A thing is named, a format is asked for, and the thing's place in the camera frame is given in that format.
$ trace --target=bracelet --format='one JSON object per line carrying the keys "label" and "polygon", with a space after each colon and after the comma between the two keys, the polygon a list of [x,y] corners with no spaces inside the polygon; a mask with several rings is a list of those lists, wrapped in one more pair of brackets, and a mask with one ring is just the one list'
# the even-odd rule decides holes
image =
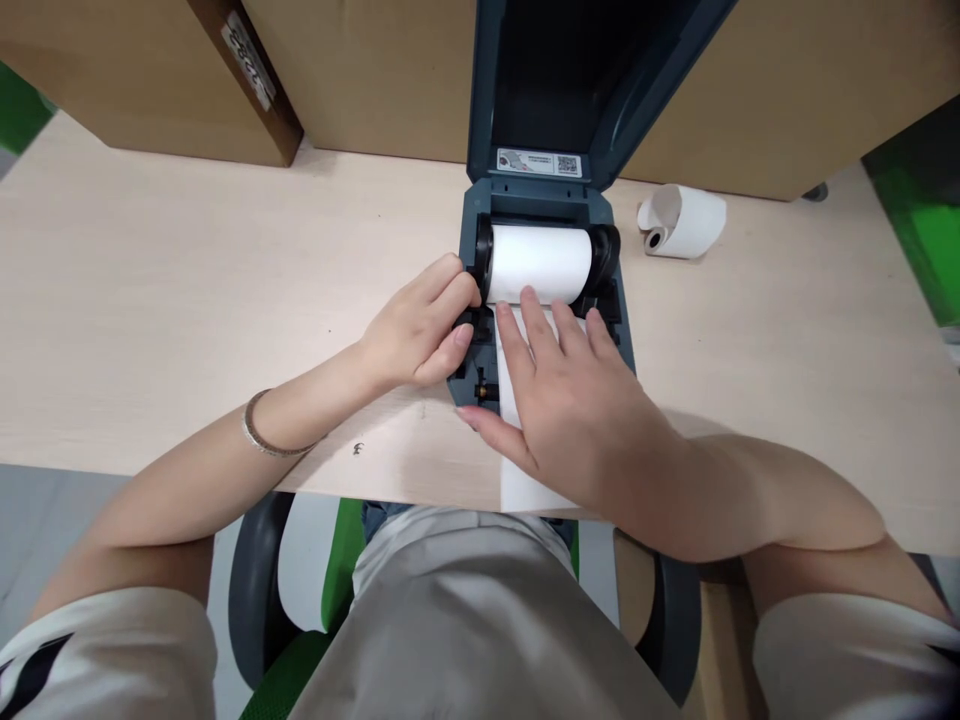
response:
{"label": "bracelet", "polygon": [[266,395],[273,388],[267,388],[266,390],[261,390],[252,398],[250,402],[247,403],[246,409],[243,411],[243,434],[246,436],[247,440],[260,452],[266,453],[267,455],[272,455],[273,457],[295,457],[297,455],[303,455],[313,450],[317,443],[312,443],[307,445],[305,448],[300,448],[299,450],[282,450],[278,447],[274,447],[266,440],[264,440],[253,429],[253,408],[256,407],[257,403],[260,401],[264,395]]}

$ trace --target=left hand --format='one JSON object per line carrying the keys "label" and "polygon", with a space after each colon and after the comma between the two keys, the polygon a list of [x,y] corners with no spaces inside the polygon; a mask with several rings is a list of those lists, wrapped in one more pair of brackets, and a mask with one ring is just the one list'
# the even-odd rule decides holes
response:
{"label": "left hand", "polygon": [[473,326],[450,327],[480,290],[460,258],[447,253],[401,288],[373,319],[359,346],[374,381],[386,389],[433,385],[463,362]]}

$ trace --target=white paper roll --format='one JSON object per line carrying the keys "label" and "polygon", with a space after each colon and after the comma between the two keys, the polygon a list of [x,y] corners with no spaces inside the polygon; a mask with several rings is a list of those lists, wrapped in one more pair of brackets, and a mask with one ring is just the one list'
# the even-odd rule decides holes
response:
{"label": "white paper roll", "polygon": [[493,226],[493,259],[487,302],[520,302],[532,285],[540,302],[572,303],[587,282],[593,250],[586,230]]}
{"label": "white paper roll", "polygon": [[[540,228],[516,225],[493,226],[493,258],[487,302],[503,300],[513,305],[513,315],[524,339],[527,337],[520,308],[520,291],[531,285],[540,302],[572,303],[590,274],[593,250],[586,230]],[[553,312],[544,308],[556,334]],[[496,325],[497,372],[500,384],[500,416],[520,427],[520,414],[513,395],[510,371],[503,355],[500,325]],[[565,497],[541,485],[512,462],[503,458],[500,466],[500,508],[504,512],[547,512],[576,507]]]}
{"label": "white paper roll", "polygon": [[[553,321],[553,311],[544,308],[547,322],[557,334],[557,326]],[[527,330],[520,315],[520,308],[513,307],[513,316],[517,319],[523,339],[527,339]],[[579,320],[580,327],[584,327],[583,320]],[[510,371],[503,354],[503,343],[500,341],[500,323],[497,328],[497,373],[500,376],[500,417],[514,427],[520,427],[520,413],[517,412],[517,401],[513,395],[513,383],[510,380]],[[576,507],[576,503],[567,500],[563,495],[555,493],[547,486],[534,480],[523,470],[506,458],[500,461],[500,509],[503,512],[545,512]]]}
{"label": "white paper roll", "polygon": [[637,225],[649,231],[647,255],[685,258],[703,255],[727,222],[727,203],[716,195],[683,185],[664,185],[647,198]]}

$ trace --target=printer lid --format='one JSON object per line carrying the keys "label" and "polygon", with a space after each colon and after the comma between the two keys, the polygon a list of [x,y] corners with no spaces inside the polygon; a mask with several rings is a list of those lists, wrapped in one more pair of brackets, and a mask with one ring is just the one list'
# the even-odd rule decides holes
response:
{"label": "printer lid", "polygon": [[467,175],[605,190],[736,0],[478,0]]}

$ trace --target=qr code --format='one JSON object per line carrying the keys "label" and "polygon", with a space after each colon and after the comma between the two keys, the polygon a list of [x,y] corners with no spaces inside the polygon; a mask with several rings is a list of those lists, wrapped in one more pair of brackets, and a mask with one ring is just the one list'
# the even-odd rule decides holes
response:
{"label": "qr code", "polygon": [[579,175],[580,163],[577,162],[579,159],[580,158],[571,155],[557,155],[557,172],[567,175]]}

